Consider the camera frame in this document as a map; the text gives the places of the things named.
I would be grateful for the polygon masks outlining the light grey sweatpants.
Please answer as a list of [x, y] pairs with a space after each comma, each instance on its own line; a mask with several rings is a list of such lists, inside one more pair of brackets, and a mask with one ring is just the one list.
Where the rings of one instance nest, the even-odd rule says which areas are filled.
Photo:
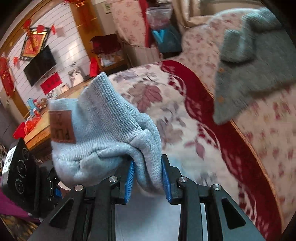
[[105, 73], [78, 98], [51, 101], [49, 116], [54, 167], [67, 186], [96, 185], [126, 156], [134, 160], [137, 187], [131, 204], [116, 208], [117, 240], [177, 240], [180, 208], [164, 196], [159, 131]]

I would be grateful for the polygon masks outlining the wooden tv cabinet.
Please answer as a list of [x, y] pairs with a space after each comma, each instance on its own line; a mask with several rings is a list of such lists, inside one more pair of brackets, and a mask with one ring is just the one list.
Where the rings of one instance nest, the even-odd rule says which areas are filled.
[[[66, 92], [60, 94], [58, 96], [58, 99], [61, 98], [77, 98], [82, 90], [90, 84], [92, 81], [92, 78], [82, 82]], [[46, 142], [50, 142], [51, 138], [51, 132], [50, 132], [50, 121], [49, 121], [49, 113], [48, 113], [48, 108], [43, 112], [41, 119], [39, 122], [36, 124], [35, 128], [25, 136], [24, 141], [27, 146], [27, 148], [32, 151], [42, 144]]]

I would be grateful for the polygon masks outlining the red floral plush blanket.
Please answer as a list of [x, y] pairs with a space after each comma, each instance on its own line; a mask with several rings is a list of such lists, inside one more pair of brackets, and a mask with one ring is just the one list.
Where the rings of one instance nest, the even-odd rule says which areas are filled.
[[185, 65], [165, 60], [109, 76], [115, 90], [159, 130], [163, 153], [200, 185], [219, 183], [266, 240], [278, 240], [282, 217], [267, 173], [232, 123], [217, 125], [214, 99]]

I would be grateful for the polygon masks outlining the red banner sign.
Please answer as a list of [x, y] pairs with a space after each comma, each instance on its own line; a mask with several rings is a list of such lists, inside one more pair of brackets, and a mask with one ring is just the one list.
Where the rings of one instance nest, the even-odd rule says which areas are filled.
[[44, 94], [47, 95], [49, 92], [51, 92], [53, 89], [58, 87], [60, 84], [62, 84], [62, 80], [59, 74], [56, 72], [41, 84], [41, 89], [43, 90]]

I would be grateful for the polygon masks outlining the pink floral quilt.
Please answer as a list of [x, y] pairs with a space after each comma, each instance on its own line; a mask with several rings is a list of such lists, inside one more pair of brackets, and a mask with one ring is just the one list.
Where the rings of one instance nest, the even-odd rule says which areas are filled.
[[[241, 17], [256, 9], [221, 11], [204, 25], [183, 34], [182, 59], [211, 95], [215, 94], [215, 73], [220, 46], [227, 29], [240, 29]], [[295, 86], [256, 100], [234, 121], [254, 148], [264, 166], [280, 205], [282, 227], [295, 213]]]

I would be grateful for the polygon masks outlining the framed red fu picture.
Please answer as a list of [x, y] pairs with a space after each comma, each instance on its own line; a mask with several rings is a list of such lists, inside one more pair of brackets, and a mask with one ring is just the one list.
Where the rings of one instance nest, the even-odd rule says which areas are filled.
[[46, 46], [50, 30], [50, 28], [44, 27], [43, 31], [38, 33], [37, 28], [29, 28], [22, 46], [20, 60], [31, 61], [35, 58]]

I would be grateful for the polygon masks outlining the dark red cloth on shelf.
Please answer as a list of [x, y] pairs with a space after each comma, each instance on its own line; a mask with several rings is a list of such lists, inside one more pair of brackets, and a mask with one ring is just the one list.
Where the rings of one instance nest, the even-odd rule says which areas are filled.
[[93, 52], [97, 55], [107, 55], [121, 50], [121, 43], [115, 33], [104, 36], [95, 36], [90, 42], [93, 46]]

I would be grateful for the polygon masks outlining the grey knitted cardigan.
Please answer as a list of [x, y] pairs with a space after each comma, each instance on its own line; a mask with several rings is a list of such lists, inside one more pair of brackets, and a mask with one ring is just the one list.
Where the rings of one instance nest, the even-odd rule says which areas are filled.
[[215, 79], [213, 120], [236, 117], [255, 99], [295, 83], [295, 46], [267, 8], [243, 15], [240, 30], [227, 29]]

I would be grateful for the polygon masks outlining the teal bag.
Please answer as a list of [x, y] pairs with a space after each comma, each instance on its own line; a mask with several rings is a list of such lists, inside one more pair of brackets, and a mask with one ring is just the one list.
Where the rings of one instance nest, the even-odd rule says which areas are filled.
[[161, 53], [182, 51], [181, 34], [173, 25], [170, 24], [163, 29], [152, 30], [152, 35]]

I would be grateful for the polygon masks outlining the clear plastic bag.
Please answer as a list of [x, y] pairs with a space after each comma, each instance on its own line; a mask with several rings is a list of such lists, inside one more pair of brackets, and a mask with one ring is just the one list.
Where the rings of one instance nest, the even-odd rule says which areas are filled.
[[170, 4], [146, 9], [147, 22], [152, 30], [165, 29], [171, 23], [173, 8]]

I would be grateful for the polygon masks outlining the beige curtain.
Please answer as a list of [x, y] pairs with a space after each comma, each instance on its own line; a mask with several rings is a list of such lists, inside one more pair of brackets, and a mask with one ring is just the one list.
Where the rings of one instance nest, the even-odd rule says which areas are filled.
[[171, 2], [177, 21], [182, 27], [203, 25], [213, 16], [202, 13], [207, 1], [173, 0]]

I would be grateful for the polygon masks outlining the black wall television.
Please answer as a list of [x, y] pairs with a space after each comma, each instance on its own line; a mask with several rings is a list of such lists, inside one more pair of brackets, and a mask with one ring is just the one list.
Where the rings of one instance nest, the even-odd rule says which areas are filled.
[[56, 66], [56, 61], [51, 49], [47, 45], [24, 68], [25, 76], [31, 86], [34, 86], [41, 78]]

